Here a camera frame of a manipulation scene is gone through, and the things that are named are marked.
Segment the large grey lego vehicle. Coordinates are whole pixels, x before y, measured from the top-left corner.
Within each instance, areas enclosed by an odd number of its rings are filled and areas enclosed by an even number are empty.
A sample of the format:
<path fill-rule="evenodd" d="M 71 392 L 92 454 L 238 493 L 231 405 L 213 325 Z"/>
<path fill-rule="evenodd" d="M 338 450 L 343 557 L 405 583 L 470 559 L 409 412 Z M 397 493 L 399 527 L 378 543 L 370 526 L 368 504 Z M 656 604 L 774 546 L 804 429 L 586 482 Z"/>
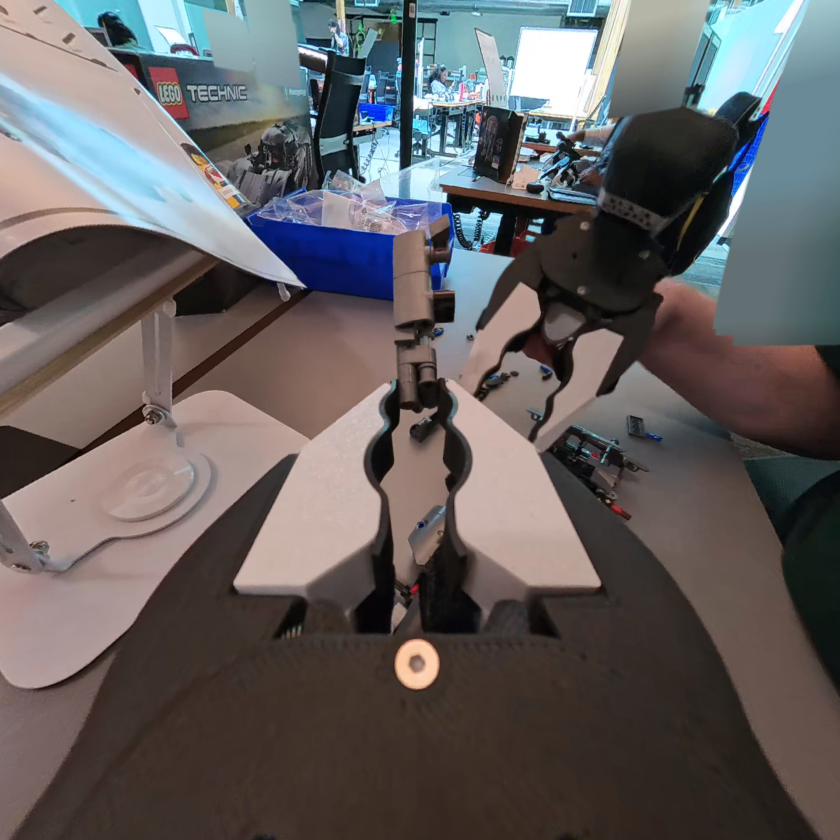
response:
<path fill-rule="evenodd" d="M 631 520 L 632 514 L 619 503 L 617 492 L 626 476 L 648 473 L 615 439 L 595 434 L 573 424 L 549 447 L 549 454 L 570 471 L 593 496 L 617 516 Z M 414 562 L 422 554 L 430 559 L 445 530 L 445 506 L 433 506 L 409 535 Z"/>

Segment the black mesh office chair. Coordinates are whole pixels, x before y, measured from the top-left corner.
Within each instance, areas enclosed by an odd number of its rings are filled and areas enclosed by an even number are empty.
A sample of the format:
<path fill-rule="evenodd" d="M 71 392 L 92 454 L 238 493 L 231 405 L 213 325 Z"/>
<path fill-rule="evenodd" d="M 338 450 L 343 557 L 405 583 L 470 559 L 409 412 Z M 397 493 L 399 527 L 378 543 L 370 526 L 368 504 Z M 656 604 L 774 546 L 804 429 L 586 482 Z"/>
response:
<path fill-rule="evenodd" d="M 342 171 L 359 178 L 354 151 L 353 127 L 358 116 L 364 59 L 326 53 L 326 69 L 316 118 L 313 149 L 318 183 L 323 186 L 329 173 Z"/>

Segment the dark printed lego box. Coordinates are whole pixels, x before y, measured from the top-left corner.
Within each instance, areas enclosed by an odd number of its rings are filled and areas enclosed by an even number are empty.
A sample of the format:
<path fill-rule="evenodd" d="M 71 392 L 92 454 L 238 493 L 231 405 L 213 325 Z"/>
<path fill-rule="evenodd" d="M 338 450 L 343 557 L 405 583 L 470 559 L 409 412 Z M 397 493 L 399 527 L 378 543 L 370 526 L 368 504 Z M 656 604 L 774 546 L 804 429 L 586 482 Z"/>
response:
<path fill-rule="evenodd" d="M 252 72 L 209 58 L 109 52 L 255 205 L 317 183 L 308 99 L 302 89 L 263 85 Z"/>

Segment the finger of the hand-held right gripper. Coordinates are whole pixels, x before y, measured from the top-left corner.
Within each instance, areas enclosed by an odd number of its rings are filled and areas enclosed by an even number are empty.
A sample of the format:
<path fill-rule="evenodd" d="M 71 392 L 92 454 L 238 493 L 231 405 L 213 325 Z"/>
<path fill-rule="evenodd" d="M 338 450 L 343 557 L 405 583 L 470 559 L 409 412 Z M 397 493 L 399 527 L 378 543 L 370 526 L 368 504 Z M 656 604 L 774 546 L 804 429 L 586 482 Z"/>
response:
<path fill-rule="evenodd" d="M 643 352 L 663 301 L 653 294 L 638 310 L 593 322 L 563 307 L 555 308 L 553 321 L 545 318 L 543 333 L 555 348 L 556 386 L 528 437 L 539 452 L 551 446 L 573 415 L 615 389 Z"/>
<path fill-rule="evenodd" d="M 531 332 L 541 332 L 545 338 L 544 280 L 537 251 L 523 252 L 502 272 L 479 317 L 468 360 L 458 378 L 466 393 L 478 396 L 486 377 L 499 370 L 507 353 L 522 351 Z"/>

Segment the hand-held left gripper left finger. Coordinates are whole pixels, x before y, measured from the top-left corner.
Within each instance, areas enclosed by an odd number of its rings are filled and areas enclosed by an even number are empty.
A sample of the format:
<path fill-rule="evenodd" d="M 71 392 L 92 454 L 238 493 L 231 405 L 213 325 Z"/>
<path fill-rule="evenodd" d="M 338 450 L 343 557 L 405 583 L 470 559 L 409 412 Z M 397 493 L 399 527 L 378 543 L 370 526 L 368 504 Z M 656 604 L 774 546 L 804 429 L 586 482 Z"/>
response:
<path fill-rule="evenodd" d="M 234 578 L 240 595 L 330 602 L 353 622 L 390 622 L 396 383 L 387 382 L 304 445 Z"/>

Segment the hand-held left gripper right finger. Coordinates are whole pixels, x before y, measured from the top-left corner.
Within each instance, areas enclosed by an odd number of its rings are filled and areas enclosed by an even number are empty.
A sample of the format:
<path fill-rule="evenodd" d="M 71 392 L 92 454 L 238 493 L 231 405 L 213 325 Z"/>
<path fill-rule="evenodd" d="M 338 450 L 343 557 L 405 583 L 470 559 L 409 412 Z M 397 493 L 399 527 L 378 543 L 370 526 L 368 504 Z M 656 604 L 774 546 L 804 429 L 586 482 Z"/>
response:
<path fill-rule="evenodd" d="M 504 602 L 592 595 L 602 581 L 537 449 L 453 380 L 438 411 L 448 471 L 444 590 L 485 622 Z"/>

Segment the blue plastic bin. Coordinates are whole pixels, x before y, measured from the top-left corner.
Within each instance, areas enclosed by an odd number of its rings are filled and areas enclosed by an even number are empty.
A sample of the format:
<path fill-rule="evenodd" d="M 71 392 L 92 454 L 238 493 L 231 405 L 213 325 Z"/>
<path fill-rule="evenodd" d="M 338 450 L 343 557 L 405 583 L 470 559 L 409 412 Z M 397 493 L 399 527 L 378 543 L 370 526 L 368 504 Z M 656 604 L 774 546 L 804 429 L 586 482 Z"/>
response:
<path fill-rule="evenodd" d="M 449 204 L 450 223 L 454 214 Z M 307 289 L 392 300 L 393 243 L 396 235 L 358 233 L 289 223 L 257 222 L 250 230 Z"/>

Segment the person's green shirt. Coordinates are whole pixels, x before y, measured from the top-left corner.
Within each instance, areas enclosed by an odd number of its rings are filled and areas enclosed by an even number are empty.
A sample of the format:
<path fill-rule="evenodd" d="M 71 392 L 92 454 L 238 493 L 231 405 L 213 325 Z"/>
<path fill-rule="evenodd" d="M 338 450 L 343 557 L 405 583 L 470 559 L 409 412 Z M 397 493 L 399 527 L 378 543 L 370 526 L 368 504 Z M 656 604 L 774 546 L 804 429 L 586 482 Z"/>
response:
<path fill-rule="evenodd" d="M 838 691 L 838 458 L 750 458 L 745 466 L 780 540 L 782 574 L 795 612 Z"/>

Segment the white board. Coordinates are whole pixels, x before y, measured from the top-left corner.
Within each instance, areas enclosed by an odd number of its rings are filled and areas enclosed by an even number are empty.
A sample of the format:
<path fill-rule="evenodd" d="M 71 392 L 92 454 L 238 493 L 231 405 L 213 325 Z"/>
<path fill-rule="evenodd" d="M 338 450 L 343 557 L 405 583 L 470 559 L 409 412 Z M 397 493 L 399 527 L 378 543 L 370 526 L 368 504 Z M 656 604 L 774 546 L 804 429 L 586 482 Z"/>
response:
<path fill-rule="evenodd" d="M 574 116 L 597 35 L 594 28 L 521 27 L 510 95 Z"/>

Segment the pile of clear plastic bags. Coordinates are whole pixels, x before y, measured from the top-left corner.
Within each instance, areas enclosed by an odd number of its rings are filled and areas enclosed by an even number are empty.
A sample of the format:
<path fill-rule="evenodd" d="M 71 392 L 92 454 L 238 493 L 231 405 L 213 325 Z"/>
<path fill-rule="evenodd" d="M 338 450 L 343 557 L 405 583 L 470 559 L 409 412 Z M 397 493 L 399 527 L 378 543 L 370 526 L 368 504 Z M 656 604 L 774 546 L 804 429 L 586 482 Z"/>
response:
<path fill-rule="evenodd" d="M 388 196 L 381 180 L 362 182 L 349 173 L 329 175 L 324 187 L 275 196 L 252 215 L 257 222 L 276 222 L 358 233 L 400 235 L 416 230 L 429 233 L 450 211 L 442 203 Z"/>

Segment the person's right forearm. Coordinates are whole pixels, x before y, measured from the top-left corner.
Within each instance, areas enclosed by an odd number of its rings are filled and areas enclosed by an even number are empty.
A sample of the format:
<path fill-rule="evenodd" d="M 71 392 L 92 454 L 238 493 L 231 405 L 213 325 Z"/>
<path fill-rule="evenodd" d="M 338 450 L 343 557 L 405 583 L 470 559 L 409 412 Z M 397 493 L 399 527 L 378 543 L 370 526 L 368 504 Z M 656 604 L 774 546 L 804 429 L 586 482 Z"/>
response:
<path fill-rule="evenodd" d="M 812 346 L 738 346 L 717 303 L 673 278 L 639 361 L 728 431 L 792 455 L 838 460 L 838 376 Z"/>

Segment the small grey lego subassembly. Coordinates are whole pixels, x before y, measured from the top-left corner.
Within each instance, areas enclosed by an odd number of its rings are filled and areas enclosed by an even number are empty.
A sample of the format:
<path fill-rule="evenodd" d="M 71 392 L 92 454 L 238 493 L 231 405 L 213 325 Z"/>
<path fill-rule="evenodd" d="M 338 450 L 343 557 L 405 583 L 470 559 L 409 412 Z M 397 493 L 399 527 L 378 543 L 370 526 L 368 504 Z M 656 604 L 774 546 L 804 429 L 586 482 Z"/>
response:
<path fill-rule="evenodd" d="M 433 289 L 432 268 L 448 266 L 453 255 L 450 220 L 443 215 L 428 231 L 407 231 L 393 243 L 393 314 L 396 391 L 404 411 L 420 413 L 438 399 L 434 347 L 438 325 L 455 320 L 455 293 Z"/>

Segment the wooden background desk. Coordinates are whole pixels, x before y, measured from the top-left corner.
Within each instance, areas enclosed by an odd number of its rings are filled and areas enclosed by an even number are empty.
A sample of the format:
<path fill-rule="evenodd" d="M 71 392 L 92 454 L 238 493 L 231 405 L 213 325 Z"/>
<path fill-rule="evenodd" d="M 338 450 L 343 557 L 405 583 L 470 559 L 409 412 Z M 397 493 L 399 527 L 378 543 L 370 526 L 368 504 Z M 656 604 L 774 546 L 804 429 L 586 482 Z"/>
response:
<path fill-rule="evenodd" d="M 463 165 L 439 176 L 439 186 L 446 196 L 445 201 L 456 213 L 468 214 L 479 209 L 500 216 L 494 249 L 496 256 L 509 256 L 514 238 L 530 223 L 553 217 L 588 215 L 595 208 L 595 198 L 591 195 L 562 192 L 557 200 L 545 191 L 536 194 L 515 190 L 485 176 L 476 176 Z"/>

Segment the white book stand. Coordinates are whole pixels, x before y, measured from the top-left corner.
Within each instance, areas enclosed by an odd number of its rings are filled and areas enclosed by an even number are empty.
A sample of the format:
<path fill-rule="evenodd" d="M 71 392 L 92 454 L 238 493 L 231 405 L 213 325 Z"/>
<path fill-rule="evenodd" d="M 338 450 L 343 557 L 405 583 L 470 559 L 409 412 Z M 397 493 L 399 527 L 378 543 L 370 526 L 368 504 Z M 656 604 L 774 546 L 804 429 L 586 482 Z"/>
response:
<path fill-rule="evenodd" d="M 172 404 L 165 305 L 214 261 L 167 245 L 2 327 L 6 414 L 141 322 L 153 419 L 2 500 L 2 674 L 12 686 L 46 688 L 87 667 L 198 537 L 307 443 L 226 392 Z"/>

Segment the lego instruction booklet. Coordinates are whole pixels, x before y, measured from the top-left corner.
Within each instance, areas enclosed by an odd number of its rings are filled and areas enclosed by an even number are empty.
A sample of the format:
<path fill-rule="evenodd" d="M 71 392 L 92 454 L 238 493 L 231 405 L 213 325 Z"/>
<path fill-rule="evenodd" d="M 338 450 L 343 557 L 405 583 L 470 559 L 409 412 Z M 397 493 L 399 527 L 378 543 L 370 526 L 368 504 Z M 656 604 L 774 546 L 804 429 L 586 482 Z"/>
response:
<path fill-rule="evenodd" d="M 239 189 L 54 2 L 2 2 L 2 303 L 6 325 L 173 240 L 305 288 L 251 231 Z"/>

